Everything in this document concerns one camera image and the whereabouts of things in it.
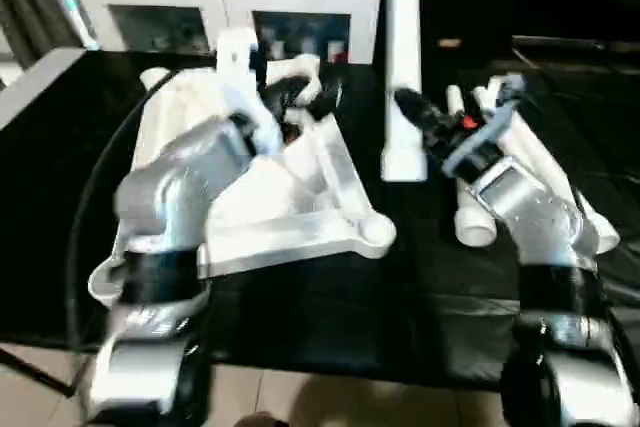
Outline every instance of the black wire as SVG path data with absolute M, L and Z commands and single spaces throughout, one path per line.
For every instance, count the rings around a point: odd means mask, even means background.
M 158 92 L 167 82 L 169 82 L 179 71 L 170 71 L 162 79 L 160 79 L 153 87 L 151 87 L 142 99 L 136 104 L 136 106 L 127 114 L 124 120 L 120 123 L 116 131 L 113 133 L 104 149 L 100 153 L 98 160 L 96 161 L 91 174 L 82 188 L 80 199 L 78 200 L 78 206 L 76 208 L 73 223 L 71 224 L 71 231 L 69 233 L 69 239 L 67 242 L 67 254 L 66 254 L 66 271 L 65 271 L 65 286 L 66 286 L 66 315 L 67 315 L 67 340 L 69 342 L 69 349 L 71 351 L 73 377 L 77 383 L 77 397 L 78 405 L 80 409 L 81 425 L 86 425 L 89 421 L 89 409 L 87 405 L 87 399 L 85 398 L 84 385 L 80 381 L 82 372 L 85 369 L 85 363 L 81 357 L 82 340 L 80 338 L 80 320 L 78 316 L 78 296 L 77 296 L 77 277 L 78 277 L 78 247 L 80 240 L 80 232 L 84 224 L 84 219 L 87 213 L 87 208 L 93 195 L 97 181 L 100 177 L 100 173 L 104 169 L 104 166 L 109 159 L 111 152 L 117 145 L 120 138 L 128 130 L 130 125 L 140 116 L 144 106 L 153 95 Z
M 542 79 L 543 81 L 545 81 L 547 83 L 548 86 L 550 86 L 552 88 L 552 90 L 554 90 L 554 85 L 553 85 L 553 78 L 551 77 L 551 74 L 549 74 L 549 72 L 547 72 L 545 69 L 543 69 L 542 67 L 540 67 L 538 64 L 536 64 L 535 62 L 533 62 L 532 60 L 530 60 L 528 57 L 526 57 L 522 52 L 520 52 L 520 50 L 518 50 L 517 48 L 513 47 L 511 49 L 511 51 L 516 55 L 516 57 L 518 57 L 526 66 L 531 67 L 532 69 L 540 72 L 542 75 Z M 536 105 L 535 102 L 533 102 L 533 99 L 529 99 L 530 103 L 532 105 Z M 582 198 L 580 197 L 580 191 L 578 190 L 578 188 L 576 187 L 576 185 L 571 181 L 571 179 L 569 179 L 567 177 L 567 180 L 569 182 L 569 188 L 571 189 L 571 195 L 573 195 L 573 200 L 574 200 L 574 204 L 576 205 L 576 207 L 578 208 L 578 210 L 580 211 L 580 213 L 584 216 L 586 216 L 586 211 L 585 211 L 585 207 L 584 207 L 584 203 L 582 202 Z

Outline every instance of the curtain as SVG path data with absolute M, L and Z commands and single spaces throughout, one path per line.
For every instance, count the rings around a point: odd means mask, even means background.
M 0 0 L 0 27 L 24 69 L 56 47 L 82 47 L 58 0 Z

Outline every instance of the orange tag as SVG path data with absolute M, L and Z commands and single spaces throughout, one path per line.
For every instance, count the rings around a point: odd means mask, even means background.
M 471 130 L 471 129 L 475 129 L 476 127 L 478 127 L 478 123 L 475 120 L 473 120 L 471 117 L 469 117 L 468 115 L 465 115 L 462 118 L 462 126 L 467 130 Z

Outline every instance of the white pipe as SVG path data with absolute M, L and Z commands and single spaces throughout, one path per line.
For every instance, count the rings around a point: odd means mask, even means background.
M 473 89 L 473 96 L 478 102 L 478 105 L 482 109 L 483 112 L 494 113 L 496 110 L 496 102 L 495 99 L 498 95 L 498 91 L 500 90 L 500 85 L 498 84 L 498 88 L 485 89 L 484 87 L 476 87 Z M 516 138 L 516 134 L 513 129 L 507 129 L 496 142 L 498 147 L 502 149 L 505 154 L 511 155 L 522 164 L 527 167 L 532 172 L 535 172 L 535 167 L 533 162 L 529 158 L 529 155 L 524 150 L 524 148 L 518 142 Z
M 449 114 L 464 111 L 462 93 L 457 85 L 447 87 Z M 453 217 L 456 237 L 468 247 L 486 247 L 496 238 L 497 229 L 493 216 L 489 214 L 467 190 L 467 184 L 456 180 L 458 210 Z
M 385 181 L 419 182 L 427 178 L 422 132 L 400 112 L 392 98 L 398 87 L 422 90 L 420 0 L 387 0 L 386 143 L 382 152 Z
M 488 98 L 489 94 L 490 93 L 487 92 L 487 95 L 483 99 L 484 104 L 478 101 L 483 109 L 485 106 L 487 110 L 495 109 L 496 99 L 495 97 Z M 503 134 L 498 145 L 505 153 L 520 159 L 523 164 L 540 175 L 556 195 L 568 202 L 576 203 L 571 190 L 571 184 L 564 169 L 558 164 L 551 152 L 549 152 L 540 139 L 538 139 L 518 112 L 513 113 L 511 126 L 507 132 Z M 601 254 L 615 248 L 620 243 L 620 234 L 618 234 L 606 217 L 594 210 L 582 193 L 580 193 L 580 200 L 582 201 L 587 218 L 598 232 L 600 239 L 598 243 L 598 253 Z

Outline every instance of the white plastic part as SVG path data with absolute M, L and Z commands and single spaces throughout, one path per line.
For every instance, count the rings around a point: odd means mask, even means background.
M 280 126 L 262 103 L 255 89 L 256 74 L 249 68 L 251 52 L 258 49 L 255 31 L 249 27 L 225 29 L 216 45 L 216 73 L 225 102 L 242 108 L 257 123 L 252 140 L 259 154 L 280 152 L 283 145 Z
M 396 235 L 371 207 L 333 115 L 256 159 L 213 204 L 206 231 L 202 277 L 345 251 L 379 258 Z
M 427 179 L 422 132 L 409 122 L 391 93 L 398 87 L 422 90 L 420 0 L 387 0 L 386 143 L 382 178 L 388 182 Z
M 275 84 L 279 80 L 302 75 L 309 78 L 309 83 L 302 89 L 296 101 L 302 105 L 311 102 L 322 89 L 320 84 L 320 57 L 302 54 L 289 60 L 269 62 L 267 69 L 267 85 Z
M 270 62 L 267 78 L 313 74 L 319 91 L 318 63 L 305 57 Z M 150 88 L 165 74 L 164 69 L 150 69 L 141 78 Z M 152 97 L 143 112 L 132 168 L 153 161 L 162 147 L 194 122 L 227 116 L 230 109 L 220 83 L 212 69 L 188 70 Z M 371 207 L 333 115 L 319 123 L 309 117 L 301 120 L 303 133 L 298 139 L 278 154 L 256 157 L 211 206 L 207 242 L 199 251 L 201 277 L 345 251 L 379 258 L 393 243 L 395 226 Z M 120 262 L 118 252 L 124 243 L 121 225 L 112 256 L 89 278 L 89 293 L 107 307 L 120 295 L 120 284 L 108 274 Z
M 478 105 L 484 112 L 493 113 L 496 110 L 496 97 L 498 95 L 498 91 L 500 90 L 500 84 L 498 83 L 497 89 L 493 87 L 491 91 L 489 89 L 485 89 L 484 87 L 476 87 L 473 89 L 473 96 L 478 102 Z M 526 150 L 520 145 L 518 139 L 516 138 L 516 134 L 513 129 L 507 129 L 496 142 L 498 147 L 502 149 L 508 155 L 516 157 L 520 162 L 523 163 L 525 167 L 527 167 L 532 172 L 535 172 L 535 167 L 533 162 L 529 158 Z
M 492 77 L 489 88 L 485 90 L 478 87 L 474 90 L 483 110 L 495 110 L 500 83 L 499 77 Z M 556 195 L 575 205 L 571 184 L 564 169 L 518 112 L 513 113 L 511 126 L 499 139 L 498 145 L 505 153 L 518 158 L 532 172 L 542 177 Z M 598 254 L 614 249 L 620 243 L 620 234 L 606 217 L 595 211 L 582 193 L 580 200 L 587 218 L 598 232 Z
M 449 114 L 464 111 L 464 102 L 460 87 L 447 87 L 447 106 Z M 456 180 L 458 210 L 453 217 L 456 237 L 468 247 L 486 247 L 491 245 L 498 235 L 496 222 L 467 189 L 467 184 Z

